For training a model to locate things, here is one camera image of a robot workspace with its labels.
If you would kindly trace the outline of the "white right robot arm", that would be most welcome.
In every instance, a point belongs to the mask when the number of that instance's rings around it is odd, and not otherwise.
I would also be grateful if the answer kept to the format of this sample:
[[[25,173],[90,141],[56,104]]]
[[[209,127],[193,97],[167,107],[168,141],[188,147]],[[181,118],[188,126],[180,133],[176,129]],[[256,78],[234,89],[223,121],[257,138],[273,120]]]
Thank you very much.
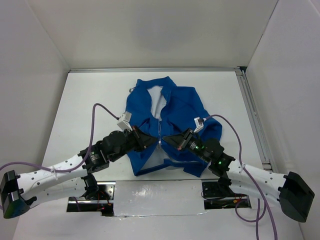
[[[176,150],[186,150],[209,163],[209,170],[221,180],[218,190],[223,196],[234,192],[266,198],[287,217],[300,223],[307,221],[315,193],[299,174],[275,173],[241,163],[225,154],[217,139],[202,141],[191,129],[163,140]]]

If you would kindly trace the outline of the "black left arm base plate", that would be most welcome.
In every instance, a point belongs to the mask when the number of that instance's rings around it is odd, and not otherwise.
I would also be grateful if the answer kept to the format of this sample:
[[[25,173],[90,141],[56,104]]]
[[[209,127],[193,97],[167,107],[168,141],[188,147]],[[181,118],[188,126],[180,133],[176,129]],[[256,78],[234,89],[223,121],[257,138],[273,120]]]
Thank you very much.
[[[114,216],[115,181],[85,181],[85,192],[81,196],[68,198],[67,213],[101,213],[105,217]]]

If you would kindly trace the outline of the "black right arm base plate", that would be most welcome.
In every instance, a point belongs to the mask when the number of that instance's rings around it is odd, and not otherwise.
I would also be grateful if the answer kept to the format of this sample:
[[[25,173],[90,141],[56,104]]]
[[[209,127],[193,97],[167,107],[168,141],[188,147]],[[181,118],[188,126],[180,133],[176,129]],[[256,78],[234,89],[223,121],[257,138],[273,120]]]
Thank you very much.
[[[250,208],[249,198],[245,194],[234,193],[223,180],[205,179],[202,180],[203,204],[205,210],[222,210]]]

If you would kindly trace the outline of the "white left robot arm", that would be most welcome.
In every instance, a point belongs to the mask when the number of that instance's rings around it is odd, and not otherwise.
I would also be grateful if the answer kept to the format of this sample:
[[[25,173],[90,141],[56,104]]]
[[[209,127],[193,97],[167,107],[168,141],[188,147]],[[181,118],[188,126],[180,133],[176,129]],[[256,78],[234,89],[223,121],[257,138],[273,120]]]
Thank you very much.
[[[75,197],[92,200],[99,194],[94,173],[107,169],[130,152],[142,152],[157,142],[157,137],[131,130],[113,131],[79,154],[49,167],[17,174],[14,170],[3,175],[0,200],[3,217],[16,218],[30,209],[53,200]]]

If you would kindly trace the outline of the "blue zip jacket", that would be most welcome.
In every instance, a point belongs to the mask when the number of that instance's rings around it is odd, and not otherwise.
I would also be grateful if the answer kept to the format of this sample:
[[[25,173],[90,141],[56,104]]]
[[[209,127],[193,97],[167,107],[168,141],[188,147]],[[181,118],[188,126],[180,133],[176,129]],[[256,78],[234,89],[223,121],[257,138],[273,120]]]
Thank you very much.
[[[177,86],[170,77],[138,79],[126,100],[130,125],[157,140],[142,152],[130,152],[133,174],[141,176],[164,168],[182,168],[200,177],[207,163],[187,150],[178,151],[163,138],[196,128],[195,118],[209,113],[194,87]]]

